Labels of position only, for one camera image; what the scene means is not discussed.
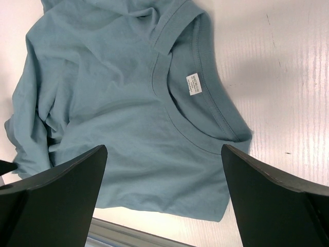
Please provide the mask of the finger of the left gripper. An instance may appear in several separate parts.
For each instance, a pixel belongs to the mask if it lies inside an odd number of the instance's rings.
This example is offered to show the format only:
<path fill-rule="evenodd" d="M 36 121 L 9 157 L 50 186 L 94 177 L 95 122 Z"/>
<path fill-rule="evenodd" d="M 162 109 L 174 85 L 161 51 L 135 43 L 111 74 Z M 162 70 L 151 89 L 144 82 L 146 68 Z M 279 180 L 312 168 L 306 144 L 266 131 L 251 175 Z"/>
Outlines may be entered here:
<path fill-rule="evenodd" d="M 10 173 L 17 169 L 17 164 L 0 160 L 0 176 Z"/>

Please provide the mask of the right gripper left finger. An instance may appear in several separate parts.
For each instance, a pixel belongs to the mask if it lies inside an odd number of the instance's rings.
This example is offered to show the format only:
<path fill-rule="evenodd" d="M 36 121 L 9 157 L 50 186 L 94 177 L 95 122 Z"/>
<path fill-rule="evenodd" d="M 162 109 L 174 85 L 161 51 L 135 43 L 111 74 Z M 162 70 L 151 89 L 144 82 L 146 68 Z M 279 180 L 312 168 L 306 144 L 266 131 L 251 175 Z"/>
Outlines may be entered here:
<path fill-rule="evenodd" d="M 1 246 L 85 246 L 107 160 L 99 145 L 1 186 Z"/>

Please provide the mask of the blue-grey t-shirt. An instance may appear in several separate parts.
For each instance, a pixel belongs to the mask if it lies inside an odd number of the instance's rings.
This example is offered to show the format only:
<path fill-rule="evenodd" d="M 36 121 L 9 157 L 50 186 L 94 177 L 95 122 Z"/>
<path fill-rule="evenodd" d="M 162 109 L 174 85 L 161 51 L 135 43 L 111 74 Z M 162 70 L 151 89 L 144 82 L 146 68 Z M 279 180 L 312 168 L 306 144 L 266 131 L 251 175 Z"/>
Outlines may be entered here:
<path fill-rule="evenodd" d="M 28 178 L 98 145 L 96 206 L 221 221 L 221 149 L 251 131 L 217 74 L 211 19 L 193 1 L 42 1 L 5 122 Z"/>

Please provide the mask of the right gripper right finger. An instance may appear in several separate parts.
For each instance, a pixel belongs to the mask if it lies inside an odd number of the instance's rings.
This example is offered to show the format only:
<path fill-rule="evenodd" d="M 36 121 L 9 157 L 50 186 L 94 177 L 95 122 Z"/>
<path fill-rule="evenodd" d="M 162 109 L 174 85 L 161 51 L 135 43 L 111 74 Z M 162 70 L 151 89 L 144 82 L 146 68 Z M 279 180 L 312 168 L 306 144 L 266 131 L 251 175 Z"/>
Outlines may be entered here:
<path fill-rule="evenodd" d="M 328 187 L 221 150 L 243 246 L 328 246 Z"/>

